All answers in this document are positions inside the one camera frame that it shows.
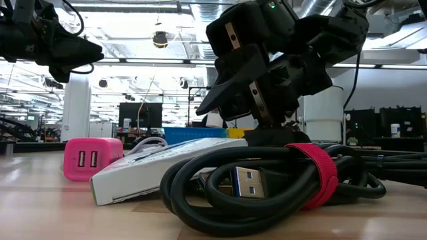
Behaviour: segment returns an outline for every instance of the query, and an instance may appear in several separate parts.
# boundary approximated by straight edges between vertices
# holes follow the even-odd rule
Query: usb connector
[[[236,167],[234,169],[236,197],[263,199],[265,197],[261,173],[258,170]]]
[[[260,170],[235,167],[233,176],[236,197],[264,199],[286,188],[288,175],[269,169]]]

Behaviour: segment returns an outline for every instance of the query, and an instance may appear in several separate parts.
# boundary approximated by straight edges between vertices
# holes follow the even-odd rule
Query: white power strip
[[[117,203],[157,191],[163,174],[174,164],[227,147],[247,147],[245,139],[205,138],[167,147],[152,147],[125,156],[91,178],[97,205]]]

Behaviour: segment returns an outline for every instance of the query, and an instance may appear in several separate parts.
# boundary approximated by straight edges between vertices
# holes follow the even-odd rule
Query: white wall
[[[344,101],[354,82],[354,70],[334,79],[344,88]],[[358,85],[346,110],[375,107],[419,107],[427,111],[427,71],[361,69]]]

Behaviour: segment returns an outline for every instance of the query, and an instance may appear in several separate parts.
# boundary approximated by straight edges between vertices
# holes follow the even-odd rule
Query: black usb cable
[[[383,184],[369,174],[353,149],[320,147],[333,157],[340,182],[328,204],[351,203],[360,197],[377,199],[386,194]],[[203,186],[212,207],[192,206],[185,200],[190,180],[206,167],[216,168]],[[230,175],[234,175],[230,181],[234,196],[219,190],[224,179],[233,178]],[[265,231],[300,210],[319,191],[319,181],[313,161],[297,151],[234,147],[174,165],[163,176],[160,192],[165,206],[190,227],[218,237],[239,237]]]

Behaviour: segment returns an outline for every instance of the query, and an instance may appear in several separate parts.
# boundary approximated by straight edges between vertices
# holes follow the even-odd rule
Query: computer monitor
[[[123,127],[123,120],[131,119],[131,126],[137,127],[137,115],[141,103],[120,103],[119,127]],[[163,117],[163,103],[144,103],[139,112],[139,127],[160,128]]]

